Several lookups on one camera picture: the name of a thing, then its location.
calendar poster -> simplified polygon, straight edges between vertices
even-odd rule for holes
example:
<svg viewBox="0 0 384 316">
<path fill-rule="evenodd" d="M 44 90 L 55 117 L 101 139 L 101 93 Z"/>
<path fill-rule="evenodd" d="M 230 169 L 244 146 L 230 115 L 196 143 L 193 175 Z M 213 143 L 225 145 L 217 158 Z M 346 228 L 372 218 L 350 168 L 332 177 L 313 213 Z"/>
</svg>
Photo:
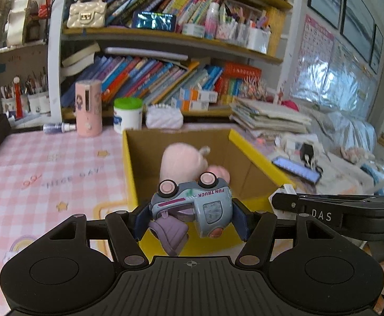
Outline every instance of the calendar poster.
<svg viewBox="0 0 384 316">
<path fill-rule="evenodd" d="M 290 87 L 291 96 L 319 102 L 333 45 L 333 34 L 306 15 L 299 60 Z"/>
</svg>

jar with green lid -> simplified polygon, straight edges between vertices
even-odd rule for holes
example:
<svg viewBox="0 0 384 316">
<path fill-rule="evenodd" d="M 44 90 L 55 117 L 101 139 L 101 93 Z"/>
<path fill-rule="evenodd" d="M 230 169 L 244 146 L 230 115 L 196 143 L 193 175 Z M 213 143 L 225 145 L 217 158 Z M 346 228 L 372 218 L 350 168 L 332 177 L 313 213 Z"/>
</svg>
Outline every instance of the jar with green lid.
<svg viewBox="0 0 384 316">
<path fill-rule="evenodd" d="M 113 126 L 119 134 L 125 129 L 141 129 L 142 100 L 135 97 L 120 97 L 115 99 Z"/>
</svg>

pink plush toy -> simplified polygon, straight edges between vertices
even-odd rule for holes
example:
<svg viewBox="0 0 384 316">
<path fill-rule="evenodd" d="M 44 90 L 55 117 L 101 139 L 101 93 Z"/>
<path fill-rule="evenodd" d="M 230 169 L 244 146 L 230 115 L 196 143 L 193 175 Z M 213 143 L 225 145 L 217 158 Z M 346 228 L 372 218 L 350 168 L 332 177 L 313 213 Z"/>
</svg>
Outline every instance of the pink plush toy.
<svg viewBox="0 0 384 316">
<path fill-rule="evenodd" d="M 208 146 L 199 151 L 183 142 L 167 146 L 161 158 L 160 181 L 171 179 L 180 184 L 198 179 L 201 173 L 207 171 L 208 162 L 204 155 L 209 153 Z"/>
<path fill-rule="evenodd" d="M 227 184 L 230 183 L 230 173 L 223 166 L 210 165 L 207 168 L 208 172 L 212 172 L 217 178 L 223 178 Z"/>
</svg>

cardboard box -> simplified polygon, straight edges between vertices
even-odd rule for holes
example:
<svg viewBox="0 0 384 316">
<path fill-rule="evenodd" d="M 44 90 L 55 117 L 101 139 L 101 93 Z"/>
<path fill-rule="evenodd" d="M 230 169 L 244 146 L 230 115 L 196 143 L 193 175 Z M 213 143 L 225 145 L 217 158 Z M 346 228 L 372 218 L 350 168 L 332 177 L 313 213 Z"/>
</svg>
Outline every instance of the cardboard box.
<svg viewBox="0 0 384 316">
<path fill-rule="evenodd" d="M 218 92 L 209 90 L 198 90 L 198 89 L 183 89 L 179 91 L 179 100 L 184 101 L 201 101 L 216 103 Z"/>
<path fill-rule="evenodd" d="M 123 160 L 127 177 L 129 209 L 149 202 L 156 192 L 161 158 L 166 147 L 184 142 L 197 149 L 209 146 L 206 157 L 210 165 L 223 165 L 230 173 L 233 197 L 250 210 L 272 211 L 268 197 L 289 178 L 260 154 L 234 130 L 175 131 L 128 130 L 123 133 Z M 218 239 L 199 238 L 195 226 L 189 224 L 189 240 L 182 256 L 202 256 L 241 243 L 233 225 Z M 148 231 L 140 246 L 149 259 L 165 255 L 159 241 Z"/>
<path fill-rule="evenodd" d="M 171 98 L 171 106 L 180 110 L 208 110 L 208 102 L 182 101 L 174 97 Z"/>
</svg>

pink cylinder container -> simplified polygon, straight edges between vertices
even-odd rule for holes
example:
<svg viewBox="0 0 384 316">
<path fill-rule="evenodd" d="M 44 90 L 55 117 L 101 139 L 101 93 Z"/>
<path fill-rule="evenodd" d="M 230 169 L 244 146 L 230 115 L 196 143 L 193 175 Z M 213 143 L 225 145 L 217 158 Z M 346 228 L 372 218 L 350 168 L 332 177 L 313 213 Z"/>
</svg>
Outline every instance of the pink cylinder container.
<svg viewBox="0 0 384 316">
<path fill-rule="evenodd" d="M 93 137 L 103 131 L 100 81 L 84 80 L 75 83 L 75 114 L 80 136 Z"/>
</svg>

